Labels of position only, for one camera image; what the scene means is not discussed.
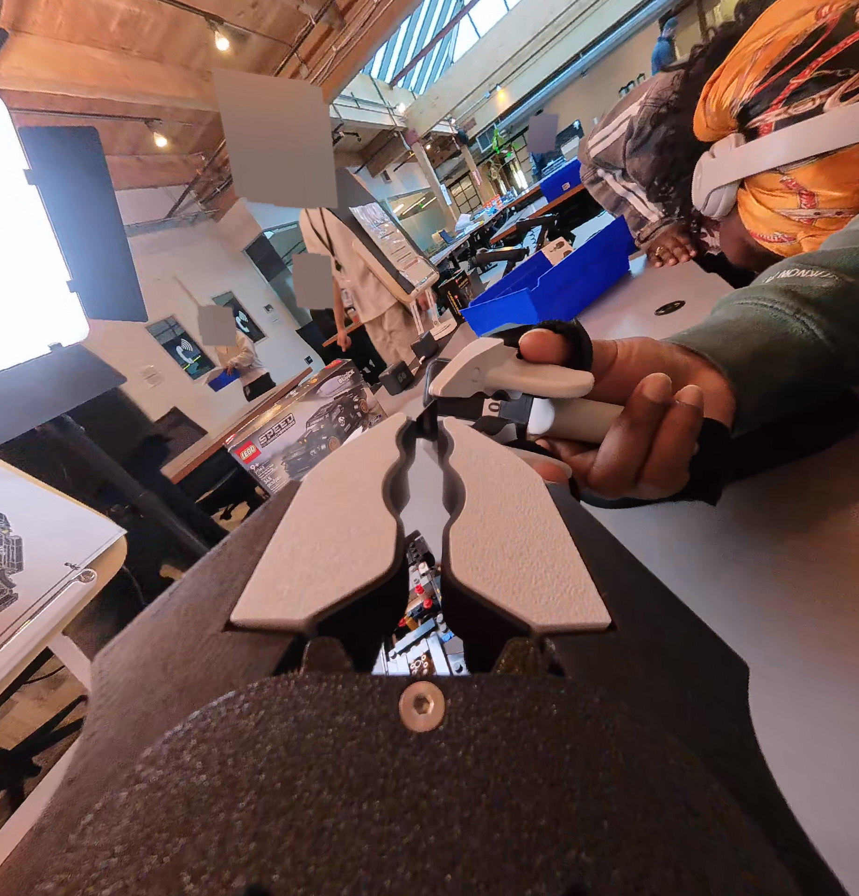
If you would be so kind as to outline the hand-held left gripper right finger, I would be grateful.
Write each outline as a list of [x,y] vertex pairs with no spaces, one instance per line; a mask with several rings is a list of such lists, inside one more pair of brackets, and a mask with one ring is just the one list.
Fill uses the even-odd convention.
[[466,658],[513,638],[603,632],[612,624],[548,485],[512,449],[453,418],[439,424],[442,610]]

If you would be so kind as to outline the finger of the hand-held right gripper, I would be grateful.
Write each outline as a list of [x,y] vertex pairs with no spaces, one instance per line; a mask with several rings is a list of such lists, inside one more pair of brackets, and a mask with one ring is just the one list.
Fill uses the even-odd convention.
[[430,383],[435,399],[468,399],[477,393],[515,392],[543,398],[571,399],[594,387],[590,372],[557,364],[531,363],[502,339],[483,337],[462,348]]

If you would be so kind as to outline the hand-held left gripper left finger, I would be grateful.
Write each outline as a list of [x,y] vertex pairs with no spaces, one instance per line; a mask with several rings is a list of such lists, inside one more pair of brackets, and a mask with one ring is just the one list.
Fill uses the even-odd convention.
[[231,612],[234,627],[379,655],[408,594],[401,511],[414,424],[395,413],[305,476]]

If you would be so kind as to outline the lego car model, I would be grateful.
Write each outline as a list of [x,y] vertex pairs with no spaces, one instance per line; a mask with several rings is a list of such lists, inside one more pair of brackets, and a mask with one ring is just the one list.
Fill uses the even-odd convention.
[[406,537],[408,599],[401,619],[379,648],[372,673],[384,677],[462,677],[465,647],[442,608],[441,568],[424,535]]

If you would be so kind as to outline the lego set box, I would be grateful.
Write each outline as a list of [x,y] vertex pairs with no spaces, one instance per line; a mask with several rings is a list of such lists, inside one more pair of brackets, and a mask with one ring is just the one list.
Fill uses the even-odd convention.
[[353,434],[385,418],[354,362],[339,360],[303,380],[224,446],[272,496],[288,482],[300,482]]

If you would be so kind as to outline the bright white light panel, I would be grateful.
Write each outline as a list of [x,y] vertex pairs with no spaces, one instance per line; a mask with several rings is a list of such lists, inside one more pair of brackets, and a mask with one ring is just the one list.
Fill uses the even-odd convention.
[[83,342],[89,324],[0,99],[0,372]]

